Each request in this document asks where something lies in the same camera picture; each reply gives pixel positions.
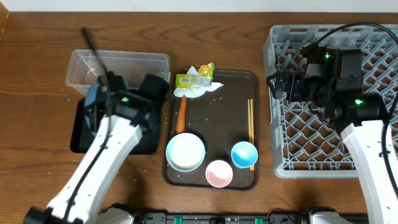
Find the small blue cup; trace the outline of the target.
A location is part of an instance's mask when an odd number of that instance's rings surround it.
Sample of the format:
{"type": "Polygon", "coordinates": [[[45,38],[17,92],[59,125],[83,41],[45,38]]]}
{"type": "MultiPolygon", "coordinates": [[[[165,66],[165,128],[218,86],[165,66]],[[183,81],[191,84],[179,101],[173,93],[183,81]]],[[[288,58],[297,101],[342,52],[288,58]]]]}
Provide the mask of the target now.
{"type": "Polygon", "coordinates": [[[237,142],[231,149],[231,159],[239,169],[250,168],[258,160],[258,151],[250,142],[237,142]]]}

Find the light blue rice bowl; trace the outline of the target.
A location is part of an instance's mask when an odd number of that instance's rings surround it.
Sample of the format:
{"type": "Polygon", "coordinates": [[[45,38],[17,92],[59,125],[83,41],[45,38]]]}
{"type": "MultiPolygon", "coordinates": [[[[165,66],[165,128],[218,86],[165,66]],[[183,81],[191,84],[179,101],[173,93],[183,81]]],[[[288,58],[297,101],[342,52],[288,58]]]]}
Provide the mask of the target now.
{"type": "Polygon", "coordinates": [[[165,150],[169,166],[180,172],[191,172],[198,168],[205,154],[203,141],[192,133],[177,134],[168,142],[165,150]]]}

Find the small pink cup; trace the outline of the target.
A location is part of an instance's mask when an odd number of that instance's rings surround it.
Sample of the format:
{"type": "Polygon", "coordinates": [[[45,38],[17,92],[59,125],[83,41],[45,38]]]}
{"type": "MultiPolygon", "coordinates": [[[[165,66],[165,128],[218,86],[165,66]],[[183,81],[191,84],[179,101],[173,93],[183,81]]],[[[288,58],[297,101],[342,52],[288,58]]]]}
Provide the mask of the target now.
{"type": "Polygon", "coordinates": [[[208,164],[205,177],[211,186],[223,188],[231,183],[233,179],[233,169],[227,162],[215,160],[208,164]]]}

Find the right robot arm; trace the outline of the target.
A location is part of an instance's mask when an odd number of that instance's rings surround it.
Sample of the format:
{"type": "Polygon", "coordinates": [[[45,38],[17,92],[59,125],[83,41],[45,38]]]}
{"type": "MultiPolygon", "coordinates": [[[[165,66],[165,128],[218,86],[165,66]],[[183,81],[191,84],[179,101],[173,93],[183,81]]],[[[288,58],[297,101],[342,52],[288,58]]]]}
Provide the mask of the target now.
{"type": "Polygon", "coordinates": [[[354,162],[370,223],[397,223],[397,157],[382,96],[363,90],[362,51],[356,47],[304,47],[304,72],[266,78],[275,99],[324,108],[354,162]]]}

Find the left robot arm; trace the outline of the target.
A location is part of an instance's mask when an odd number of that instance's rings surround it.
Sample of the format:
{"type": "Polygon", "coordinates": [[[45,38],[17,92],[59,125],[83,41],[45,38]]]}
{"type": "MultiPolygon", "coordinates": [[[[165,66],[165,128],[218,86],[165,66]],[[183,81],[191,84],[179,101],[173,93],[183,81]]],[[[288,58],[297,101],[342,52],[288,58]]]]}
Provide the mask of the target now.
{"type": "Polygon", "coordinates": [[[66,186],[45,210],[30,208],[24,223],[97,223],[109,186],[129,154],[152,154],[158,145],[163,78],[146,74],[138,88],[107,72],[85,96],[85,124],[94,137],[66,186]]]}

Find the black waste tray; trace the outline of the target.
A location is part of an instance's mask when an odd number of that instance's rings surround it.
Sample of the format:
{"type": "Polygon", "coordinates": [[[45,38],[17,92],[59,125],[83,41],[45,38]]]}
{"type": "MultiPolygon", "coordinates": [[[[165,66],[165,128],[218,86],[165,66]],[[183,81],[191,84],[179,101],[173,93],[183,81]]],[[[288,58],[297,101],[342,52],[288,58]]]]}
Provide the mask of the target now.
{"type": "MultiPolygon", "coordinates": [[[[75,121],[73,125],[72,136],[70,140],[70,150],[75,153],[86,153],[90,148],[95,136],[90,131],[86,116],[83,113],[85,107],[85,98],[82,98],[76,108],[75,121]]],[[[152,131],[144,131],[143,137],[130,154],[153,154],[157,150],[159,143],[160,120],[152,131]]]]}

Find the grey dishwasher rack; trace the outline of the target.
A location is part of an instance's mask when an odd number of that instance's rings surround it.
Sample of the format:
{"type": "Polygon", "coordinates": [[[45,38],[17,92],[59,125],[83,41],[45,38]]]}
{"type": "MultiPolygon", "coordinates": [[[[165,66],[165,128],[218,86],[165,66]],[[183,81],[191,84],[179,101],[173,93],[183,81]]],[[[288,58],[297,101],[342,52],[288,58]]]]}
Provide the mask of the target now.
{"type": "MultiPolygon", "coordinates": [[[[334,25],[275,25],[263,46],[265,74],[302,72],[306,61],[300,48],[316,42],[334,25]]],[[[362,50],[364,91],[379,93],[387,108],[397,93],[397,45],[376,27],[357,26],[338,31],[321,42],[330,46],[355,46],[362,50]]],[[[317,116],[310,103],[269,98],[273,168],[280,178],[355,178],[352,158],[332,125],[317,116]]]]}

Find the clear plastic bin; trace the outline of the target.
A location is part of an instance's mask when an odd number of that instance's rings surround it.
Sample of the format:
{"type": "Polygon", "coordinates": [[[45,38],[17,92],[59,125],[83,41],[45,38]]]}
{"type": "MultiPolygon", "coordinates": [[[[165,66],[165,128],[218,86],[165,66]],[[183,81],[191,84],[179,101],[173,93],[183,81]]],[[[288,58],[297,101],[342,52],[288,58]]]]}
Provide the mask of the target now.
{"type": "MultiPolygon", "coordinates": [[[[130,88],[137,88],[150,73],[170,81],[170,58],[167,54],[99,50],[98,55],[109,71],[123,77],[130,88]]],[[[86,95],[102,69],[90,50],[75,50],[68,64],[65,83],[86,95]]]]}

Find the orange carrot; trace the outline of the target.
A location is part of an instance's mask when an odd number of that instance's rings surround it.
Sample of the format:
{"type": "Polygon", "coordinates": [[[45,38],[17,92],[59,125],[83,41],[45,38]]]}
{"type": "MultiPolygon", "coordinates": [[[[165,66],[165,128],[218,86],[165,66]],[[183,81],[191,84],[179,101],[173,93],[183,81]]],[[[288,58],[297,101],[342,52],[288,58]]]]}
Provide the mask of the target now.
{"type": "Polygon", "coordinates": [[[177,113],[176,133],[183,133],[185,130],[185,117],[187,110],[187,98],[183,96],[180,102],[180,108],[177,113]]]}

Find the green snack wrapper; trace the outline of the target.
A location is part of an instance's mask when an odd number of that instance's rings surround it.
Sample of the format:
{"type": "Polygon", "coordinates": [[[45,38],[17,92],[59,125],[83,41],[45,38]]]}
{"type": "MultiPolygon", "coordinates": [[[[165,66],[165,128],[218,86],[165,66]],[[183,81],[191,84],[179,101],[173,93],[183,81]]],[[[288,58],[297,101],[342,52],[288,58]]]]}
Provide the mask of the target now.
{"type": "Polygon", "coordinates": [[[175,79],[176,88],[199,88],[211,85],[212,76],[177,74],[175,79]]]}

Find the brown serving tray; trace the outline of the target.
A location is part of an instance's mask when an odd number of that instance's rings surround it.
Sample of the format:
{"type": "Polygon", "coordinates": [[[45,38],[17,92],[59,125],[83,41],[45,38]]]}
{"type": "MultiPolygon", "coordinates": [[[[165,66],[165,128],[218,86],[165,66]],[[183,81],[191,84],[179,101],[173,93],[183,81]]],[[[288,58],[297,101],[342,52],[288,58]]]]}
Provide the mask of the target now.
{"type": "Polygon", "coordinates": [[[205,158],[191,172],[180,172],[164,162],[162,174],[175,186],[209,188],[205,177],[209,163],[232,162],[231,149],[240,141],[249,141],[248,99],[253,99],[254,145],[259,137],[259,80],[247,71],[215,70],[214,82],[224,86],[187,100],[185,130],[198,136],[205,145],[205,158]]]}

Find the white crumpled napkin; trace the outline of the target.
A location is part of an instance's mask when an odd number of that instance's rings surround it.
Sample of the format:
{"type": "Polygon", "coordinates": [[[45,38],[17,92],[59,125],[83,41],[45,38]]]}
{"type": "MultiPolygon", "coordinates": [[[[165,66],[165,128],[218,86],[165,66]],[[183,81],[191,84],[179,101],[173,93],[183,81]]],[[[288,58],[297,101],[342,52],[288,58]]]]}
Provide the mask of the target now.
{"type": "MultiPolygon", "coordinates": [[[[179,74],[199,75],[198,70],[194,66],[191,66],[188,69],[187,73],[179,73],[179,74]]],[[[222,86],[224,86],[222,83],[214,82],[212,80],[211,85],[208,87],[175,88],[174,96],[179,97],[179,98],[182,98],[183,96],[186,96],[187,98],[198,98],[198,97],[201,97],[202,95],[204,95],[206,92],[213,92],[222,86]]]]}

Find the cooked white rice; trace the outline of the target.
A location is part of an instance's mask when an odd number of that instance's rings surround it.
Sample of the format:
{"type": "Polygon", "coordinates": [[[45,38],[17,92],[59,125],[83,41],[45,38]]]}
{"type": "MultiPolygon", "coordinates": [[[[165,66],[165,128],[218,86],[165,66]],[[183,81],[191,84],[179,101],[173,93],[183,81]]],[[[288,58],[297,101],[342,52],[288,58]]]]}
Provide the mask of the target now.
{"type": "Polygon", "coordinates": [[[179,169],[188,170],[201,161],[202,146],[196,140],[178,139],[171,150],[172,163],[179,169]]]}

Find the orange snack wrapper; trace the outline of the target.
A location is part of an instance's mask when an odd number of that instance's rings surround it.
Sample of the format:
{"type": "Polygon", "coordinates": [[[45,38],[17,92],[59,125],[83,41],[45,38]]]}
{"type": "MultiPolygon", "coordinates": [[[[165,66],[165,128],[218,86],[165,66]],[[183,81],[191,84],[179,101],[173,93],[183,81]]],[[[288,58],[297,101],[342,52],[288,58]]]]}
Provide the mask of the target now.
{"type": "Polygon", "coordinates": [[[209,78],[210,80],[213,79],[213,72],[215,69],[215,65],[213,62],[210,62],[207,65],[202,65],[199,69],[198,69],[198,74],[199,76],[205,77],[205,78],[209,78]]]}

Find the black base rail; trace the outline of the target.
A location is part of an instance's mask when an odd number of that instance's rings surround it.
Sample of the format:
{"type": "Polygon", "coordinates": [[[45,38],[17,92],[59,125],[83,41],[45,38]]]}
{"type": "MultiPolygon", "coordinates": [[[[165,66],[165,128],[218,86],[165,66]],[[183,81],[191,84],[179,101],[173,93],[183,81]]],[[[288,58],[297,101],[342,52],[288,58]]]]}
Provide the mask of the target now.
{"type": "Polygon", "coordinates": [[[305,224],[302,215],[269,213],[265,215],[198,215],[142,213],[136,215],[133,224],[305,224]]]}

